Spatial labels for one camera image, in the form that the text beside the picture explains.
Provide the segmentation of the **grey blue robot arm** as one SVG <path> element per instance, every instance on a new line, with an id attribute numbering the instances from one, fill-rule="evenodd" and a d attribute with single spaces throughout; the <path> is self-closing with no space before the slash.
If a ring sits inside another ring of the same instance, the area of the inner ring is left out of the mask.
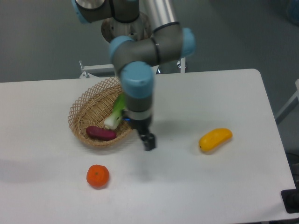
<path id="1" fill-rule="evenodd" d="M 153 66 L 187 57 L 196 49 L 195 36 L 181 27 L 170 0 L 147 0 L 151 36 L 141 39 L 145 30 L 137 0 L 74 0 L 73 8 L 82 23 L 111 19 L 113 39 L 109 58 L 120 78 L 126 109 L 122 116 L 138 132 L 145 149 L 156 147 L 149 130 L 153 115 Z"/>

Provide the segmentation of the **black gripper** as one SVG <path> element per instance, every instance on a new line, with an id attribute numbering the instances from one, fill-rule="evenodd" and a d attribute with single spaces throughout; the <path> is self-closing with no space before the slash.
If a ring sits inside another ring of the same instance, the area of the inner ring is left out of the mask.
<path id="1" fill-rule="evenodd" d="M 140 139 L 144 144 L 145 151 L 151 151 L 156 148 L 156 138 L 155 135 L 150 132 L 150 124 L 152 122 L 152 115 L 148 116 L 146 119 L 136 120 L 128 115 L 124 115 L 124 120 L 126 120 L 129 126 L 138 132 Z"/>

